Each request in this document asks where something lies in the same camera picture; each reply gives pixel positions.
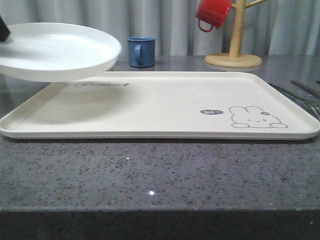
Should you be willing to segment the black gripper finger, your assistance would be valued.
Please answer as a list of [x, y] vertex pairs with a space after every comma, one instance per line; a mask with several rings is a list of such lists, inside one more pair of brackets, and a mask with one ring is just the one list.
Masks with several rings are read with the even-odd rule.
[[8, 37], [10, 36], [10, 34], [11, 34], [11, 32], [10, 32], [8, 26], [6, 25], [6, 23], [4, 22], [4, 20], [0, 16], [0, 42], [5, 42], [8, 39]]

